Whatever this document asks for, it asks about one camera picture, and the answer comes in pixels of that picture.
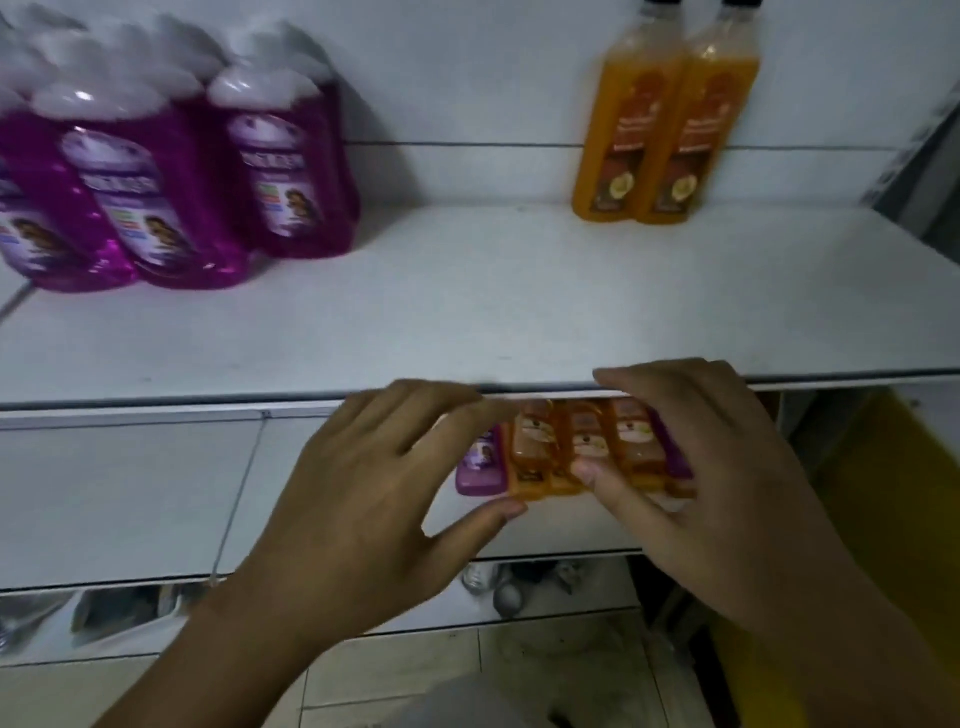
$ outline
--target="yellow object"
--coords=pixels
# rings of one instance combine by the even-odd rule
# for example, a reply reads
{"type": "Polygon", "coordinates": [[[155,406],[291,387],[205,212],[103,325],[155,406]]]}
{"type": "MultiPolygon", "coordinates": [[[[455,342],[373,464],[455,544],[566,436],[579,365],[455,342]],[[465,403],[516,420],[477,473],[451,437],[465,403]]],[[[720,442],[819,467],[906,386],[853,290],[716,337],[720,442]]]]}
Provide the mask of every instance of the yellow object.
{"type": "Polygon", "coordinates": [[[641,22],[604,63],[573,211],[590,222],[632,217],[629,201],[645,175],[645,159],[672,103],[686,60],[679,4],[647,2],[641,22]]]}
{"type": "Polygon", "coordinates": [[[756,8],[739,5],[728,0],[716,22],[690,40],[683,82],[630,197],[638,222],[684,222],[727,145],[760,68],[756,8]]]}
{"type": "MultiPolygon", "coordinates": [[[[814,479],[857,563],[960,680],[960,465],[892,392],[873,398],[814,479]]],[[[713,642],[745,728],[805,726],[756,641],[722,620],[713,642]]]]}

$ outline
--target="white wall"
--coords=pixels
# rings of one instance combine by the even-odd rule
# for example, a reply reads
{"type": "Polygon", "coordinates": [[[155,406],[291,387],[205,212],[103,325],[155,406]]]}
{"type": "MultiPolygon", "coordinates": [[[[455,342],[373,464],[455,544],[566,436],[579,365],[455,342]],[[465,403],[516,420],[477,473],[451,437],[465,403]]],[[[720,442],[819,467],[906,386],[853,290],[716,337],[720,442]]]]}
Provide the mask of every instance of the white wall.
{"type": "MultiPolygon", "coordinates": [[[[260,0],[50,4],[84,19],[169,9],[215,33],[264,8],[260,0]]],[[[384,152],[379,162],[381,153],[361,153],[361,166],[391,174],[380,180],[361,171],[368,190],[396,197],[399,187],[409,197],[413,179],[421,194],[437,190],[442,199],[450,186],[455,196],[469,193],[477,176],[480,196],[493,181],[493,190],[501,182],[506,190],[501,199],[532,201],[567,196],[577,155],[566,148],[582,142],[599,60],[638,5],[280,0],[272,12],[324,43],[352,89],[351,140],[428,145],[384,152]],[[534,152],[519,153],[523,188],[510,179],[517,165],[496,153],[435,146],[478,144],[533,145],[534,152]],[[408,158],[412,166],[404,166],[408,158]],[[527,174],[528,168],[543,174],[527,174]],[[422,177],[431,170],[433,176],[422,177]]],[[[718,2],[684,6],[696,30],[718,2]]],[[[851,202],[869,183],[864,178],[882,169],[960,78],[956,0],[767,0],[763,16],[764,66],[732,139],[751,153],[740,160],[730,153],[715,197],[851,202]]]]}

